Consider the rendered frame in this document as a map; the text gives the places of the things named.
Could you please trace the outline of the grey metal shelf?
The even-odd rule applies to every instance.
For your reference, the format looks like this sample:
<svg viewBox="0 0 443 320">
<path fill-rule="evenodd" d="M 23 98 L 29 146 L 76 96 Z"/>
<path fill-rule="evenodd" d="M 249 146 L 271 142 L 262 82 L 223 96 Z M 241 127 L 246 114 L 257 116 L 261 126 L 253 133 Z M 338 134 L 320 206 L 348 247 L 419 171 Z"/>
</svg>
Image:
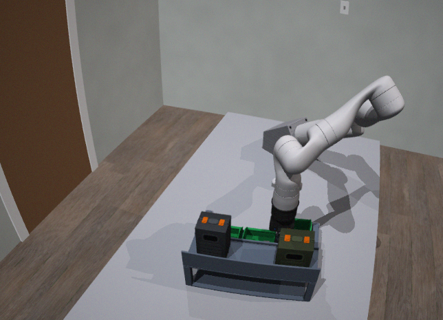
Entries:
<svg viewBox="0 0 443 320">
<path fill-rule="evenodd" d="M 318 268 L 320 223 L 313 222 L 312 226 L 315 241 L 309 268 L 275 264 L 277 234 L 274 242 L 231 237 L 227 258 L 197 253 L 194 236 L 189 251 L 182 250 L 186 285 L 256 297 L 310 301 L 321 271 Z M 197 269 L 194 281 L 192 268 Z M 305 283 L 309 283 L 306 291 Z"/>
</svg>

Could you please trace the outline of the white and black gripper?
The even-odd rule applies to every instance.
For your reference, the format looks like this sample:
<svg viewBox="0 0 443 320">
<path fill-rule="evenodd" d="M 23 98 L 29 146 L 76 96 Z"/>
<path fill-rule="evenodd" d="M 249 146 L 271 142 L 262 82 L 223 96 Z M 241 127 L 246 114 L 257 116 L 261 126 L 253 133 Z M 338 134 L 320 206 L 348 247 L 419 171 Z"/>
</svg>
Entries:
<svg viewBox="0 0 443 320">
<path fill-rule="evenodd" d="M 291 198 L 284 198 L 274 190 L 269 230 L 277 232 L 277 236 L 279 236 L 281 228 L 294 229 L 297 207 L 299 206 L 299 194 Z"/>
</svg>

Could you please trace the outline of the green bin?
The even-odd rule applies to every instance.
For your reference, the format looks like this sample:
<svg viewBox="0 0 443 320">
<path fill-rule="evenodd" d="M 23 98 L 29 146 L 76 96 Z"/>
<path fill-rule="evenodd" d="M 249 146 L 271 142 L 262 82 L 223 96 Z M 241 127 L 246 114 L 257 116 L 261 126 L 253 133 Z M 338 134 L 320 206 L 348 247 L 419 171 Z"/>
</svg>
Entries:
<svg viewBox="0 0 443 320">
<path fill-rule="evenodd" d="M 231 226 L 230 237 L 241 239 L 243 235 L 243 227 Z"/>
<path fill-rule="evenodd" d="M 312 230 L 312 221 L 311 221 L 311 223 L 310 223 L 310 221 L 311 221 L 311 219 L 304 220 L 304 219 L 295 218 L 294 229 L 311 231 Z"/>
<path fill-rule="evenodd" d="M 247 233 L 246 233 L 247 231 Z M 246 234 L 245 234 L 246 233 Z M 270 241 L 274 242 L 276 232 L 270 230 L 259 229 L 259 228 L 248 228 L 245 227 L 242 239 L 251 239 L 256 241 Z M 245 237 L 244 237 L 245 235 Z"/>
</svg>

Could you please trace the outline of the black tool case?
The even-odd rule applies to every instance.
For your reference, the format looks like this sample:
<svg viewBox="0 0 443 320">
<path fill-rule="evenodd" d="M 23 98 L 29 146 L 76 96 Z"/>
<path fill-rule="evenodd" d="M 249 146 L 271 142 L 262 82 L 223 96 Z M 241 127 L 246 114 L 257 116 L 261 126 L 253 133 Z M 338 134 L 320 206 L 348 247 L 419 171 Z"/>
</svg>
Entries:
<svg viewBox="0 0 443 320">
<path fill-rule="evenodd" d="M 197 253 L 227 258 L 231 215 L 202 211 L 195 226 Z"/>
</svg>

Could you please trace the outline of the dark green case with orange latches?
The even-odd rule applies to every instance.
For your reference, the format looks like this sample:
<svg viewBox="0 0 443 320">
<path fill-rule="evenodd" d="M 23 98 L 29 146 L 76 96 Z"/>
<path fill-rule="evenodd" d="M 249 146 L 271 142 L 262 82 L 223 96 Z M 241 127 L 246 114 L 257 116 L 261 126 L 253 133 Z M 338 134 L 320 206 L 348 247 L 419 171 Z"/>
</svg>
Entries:
<svg viewBox="0 0 443 320">
<path fill-rule="evenodd" d="M 315 231 L 281 228 L 275 264 L 310 267 Z"/>
</svg>

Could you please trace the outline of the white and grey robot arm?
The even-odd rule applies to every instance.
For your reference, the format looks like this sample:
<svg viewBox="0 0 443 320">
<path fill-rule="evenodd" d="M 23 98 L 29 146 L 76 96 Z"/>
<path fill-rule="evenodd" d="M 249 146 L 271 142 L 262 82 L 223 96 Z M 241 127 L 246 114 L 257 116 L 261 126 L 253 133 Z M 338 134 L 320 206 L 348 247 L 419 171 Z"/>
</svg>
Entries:
<svg viewBox="0 0 443 320">
<path fill-rule="evenodd" d="M 396 84 L 390 76 L 383 76 L 327 118 L 298 125 L 295 129 L 295 137 L 282 136 L 274 146 L 276 193 L 284 198 L 297 195 L 301 186 L 301 173 L 324 150 L 343 138 L 363 135 L 364 127 L 370 127 L 377 121 L 393 118 L 403 108 L 404 99 Z"/>
</svg>

